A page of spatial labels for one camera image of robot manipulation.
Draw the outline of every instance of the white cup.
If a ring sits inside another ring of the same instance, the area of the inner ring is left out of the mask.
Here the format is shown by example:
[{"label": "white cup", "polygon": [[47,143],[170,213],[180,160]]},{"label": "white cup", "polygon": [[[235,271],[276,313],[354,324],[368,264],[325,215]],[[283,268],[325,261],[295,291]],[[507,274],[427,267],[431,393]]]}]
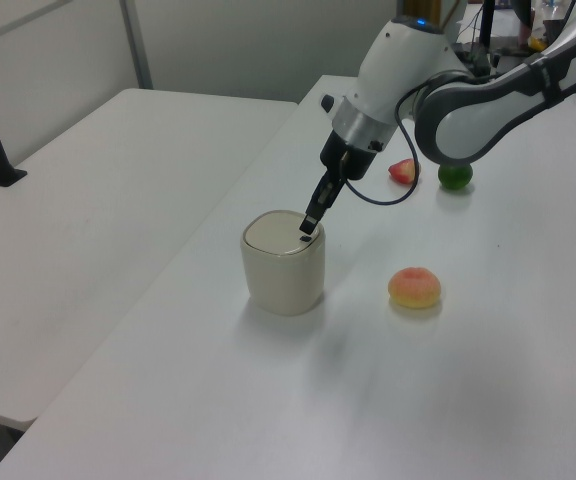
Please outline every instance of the white cup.
[{"label": "white cup", "polygon": [[250,297],[279,315],[310,310],[324,288],[323,225],[311,235],[299,230],[304,215],[275,210],[256,218],[241,236],[241,254]]}]

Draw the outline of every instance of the black cable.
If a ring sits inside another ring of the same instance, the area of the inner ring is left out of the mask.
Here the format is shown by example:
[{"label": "black cable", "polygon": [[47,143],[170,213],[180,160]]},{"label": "black cable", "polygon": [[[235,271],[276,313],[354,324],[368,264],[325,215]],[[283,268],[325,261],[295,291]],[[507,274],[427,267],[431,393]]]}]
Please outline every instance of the black cable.
[{"label": "black cable", "polygon": [[[408,189],[408,191],[404,195],[402,195],[401,197],[399,197],[395,200],[386,200],[386,201],[374,200],[370,197],[367,197],[363,193],[359,192],[355,187],[353,187],[352,184],[350,183],[350,181],[344,177],[343,164],[340,166],[339,175],[341,177],[341,180],[346,184],[346,186],[348,186],[348,188],[350,189],[350,191],[352,193],[357,195],[363,201],[371,203],[373,205],[379,205],[379,206],[383,206],[383,207],[388,207],[391,205],[397,205],[398,203],[401,203],[404,200],[406,200],[408,197],[410,197],[410,195],[412,195],[412,193],[415,191],[415,188],[417,188],[417,184],[419,183],[419,171],[420,171],[419,158],[417,156],[417,150],[415,149],[415,145],[413,144],[412,139],[410,138],[410,135],[408,134],[408,131],[406,130],[406,128],[403,125],[403,122],[401,120],[401,116],[399,114],[399,110],[401,109],[401,106],[403,105],[403,103],[406,100],[408,100],[412,95],[419,93],[419,91],[421,91],[422,89],[429,86],[437,77],[439,77],[441,75],[445,75],[447,73],[461,73],[464,75],[467,74],[467,72],[465,72],[464,70],[445,70],[443,72],[439,72],[436,75],[429,78],[428,80],[426,80],[425,82],[423,82],[422,84],[416,86],[415,88],[413,88],[412,90],[407,92],[397,102],[397,105],[395,106],[395,122],[397,123],[397,126],[401,129],[401,133],[403,134],[404,138],[406,139],[406,142],[408,143],[408,147],[410,148],[410,152],[412,153],[412,160],[413,160],[413,164],[415,167],[415,174],[413,176],[412,184],[410,185],[410,188]],[[472,85],[477,85],[479,83],[484,83],[484,82],[487,82],[489,80],[493,80],[493,79],[498,78],[498,77],[499,77],[499,75],[488,75],[485,77],[470,78],[470,79],[469,78],[463,78],[463,77],[456,77],[456,78],[450,80],[449,82],[446,82],[444,85],[447,85],[449,83],[454,83],[454,82],[464,82],[464,83],[469,83]]]},{"label": "black cable", "polygon": [[475,24],[472,26],[472,37],[470,38],[470,49],[472,50],[472,44],[475,43],[475,33],[477,33],[477,20],[479,19],[479,15],[483,12],[484,6],[482,5],[477,15],[475,15]]},{"label": "black cable", "polygon": [[457,38],[459,38],[462,33],[464,33],[466,30],[468,30],[470,28],[470,25],[472,25],[472,22],[475,22],[475,26],[477,25],[477,18],[479,17],[479,14],[481,14],[481,11],[483,10],[483,8],[484,8],[484,6],[482,5],[479,8],[479,11],[477,12],[477,14],[474,17],[472,17],[472,20],[470,20],[470,23],[468,25],[466,25],[466,27],[461,32],[459,32],[459,35],[457,35]]}]

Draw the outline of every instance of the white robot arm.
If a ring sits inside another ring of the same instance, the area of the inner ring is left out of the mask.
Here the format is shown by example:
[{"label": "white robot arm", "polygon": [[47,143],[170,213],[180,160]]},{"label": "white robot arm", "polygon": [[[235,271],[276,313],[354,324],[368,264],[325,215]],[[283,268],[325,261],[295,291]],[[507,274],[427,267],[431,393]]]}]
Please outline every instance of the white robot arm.
[{"label": "white robot arm", "polygon": [[[424,87],[408,98],[419,85]],[[417,145],[428,159],[467,165],[514,127],[574,93],[576,4],[557,42],[484,84],[477,84],[439,29],[423,20],[393,19],[379,33],[333,117],[333,131],[320,155],[326,173],[301,230],[313,231],[346,179],[363,178],[397,129],[397,107],[415,121]]]}]

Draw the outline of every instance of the white table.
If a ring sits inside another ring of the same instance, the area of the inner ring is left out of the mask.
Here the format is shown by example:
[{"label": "white table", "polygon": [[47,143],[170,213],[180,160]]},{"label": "white table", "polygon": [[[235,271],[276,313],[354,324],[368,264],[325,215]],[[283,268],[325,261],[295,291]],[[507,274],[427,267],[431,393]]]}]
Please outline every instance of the white table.
[{"label": "white table", "polygon": [[0,423],[25,429],[294,111],[127,90],[0,188]]},{"label": "white table", "polygon": [[[330,122],[323,77],[146,294],[0,464],[7,479],[576,478],[576,106],[531,120],[475,165],[465,194],[324,218],[323,301],[257,309],[239,235],[305,208]],[[402,189],[391,141],[358,184]],[[386,284],[422,265],[425,312]]]}]

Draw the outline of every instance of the wall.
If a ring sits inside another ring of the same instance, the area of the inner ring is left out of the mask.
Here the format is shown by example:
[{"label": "wall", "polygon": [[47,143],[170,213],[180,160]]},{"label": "wall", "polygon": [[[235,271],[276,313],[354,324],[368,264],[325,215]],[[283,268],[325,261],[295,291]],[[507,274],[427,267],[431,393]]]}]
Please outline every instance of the wall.
[{"label": "wall", "polygon": [[11,163],[136,86],[117,0],[75,0],[0,36],[0,136]]},{"label": "wall", "polygon": [[156,89],[300,101],[356,75],[397,0],[134,0]]}]

